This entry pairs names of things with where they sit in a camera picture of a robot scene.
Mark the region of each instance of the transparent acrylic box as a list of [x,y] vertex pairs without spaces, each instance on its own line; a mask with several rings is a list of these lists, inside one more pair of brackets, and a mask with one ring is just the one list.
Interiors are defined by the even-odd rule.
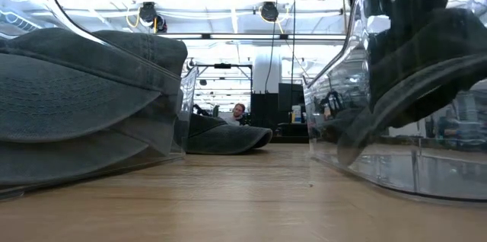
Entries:
[[184,43],[89,32],[57,0],[0,0],[0,198],[182,158]]
[[[311,155],[396,191],[485,201],[487,0],[425,9],[432,2],[442,3],[354,1],[342,51],[304,87]],[[398,21],[414,26],[398,31]],[[427,60],[436,61],[418,63]],[[420,68],[406,73],[407,62]],[[395,77],[396,85],[387,83]],[[452,94],[465,81],[469,86]],[[377,98],[380,83],[388,89]],[[439,100],[447,102],[425,109]]]

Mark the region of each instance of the ceiling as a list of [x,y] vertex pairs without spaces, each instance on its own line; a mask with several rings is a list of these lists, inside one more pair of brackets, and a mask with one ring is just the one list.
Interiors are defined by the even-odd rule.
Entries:
[[[89,31],[123,30],[127,32],[152,33],[151,29],[137,20],[138,8],[142,2],[155,2],[158,14],[167,23],[167,36],[179,33],[264,33],[264,34],[312,34],[315,40],[296,40],[294,43],[294,71],[291,71],[292,41],[284,40],[184,40],[189,59],[198,64],[227,62],[252,64],[256,54],[265,51],[263,47],[280,47],[282,54],[282,77],[291,81],[300,80],[305,74],[312,78],[341,49],[343,37],[329,38],[329,35],[345,33],[345,19],[349,15],[348,3],[344,0],[57,0],[64,12],[79,26]],[[279,10],[279,22],[269,23],[259,15],[263,2],[275,2]],[[42,27],[61,27],[62,22],[49,10],[50,0],[0,0],[0,10],[8,21],[0,20],[0,33],[14,37]],[[232,82],[215,82],[211,78],[222,75],[235,77]],[[206,70],[200,79],[206,79],[205,89],[213,91],[212,103],[219,103],[221,110],[229,110],[233,103],[250,103],[250,82],[238,69]],[[205,90],[199,90],[197,103],[212,104],[203,100]]]

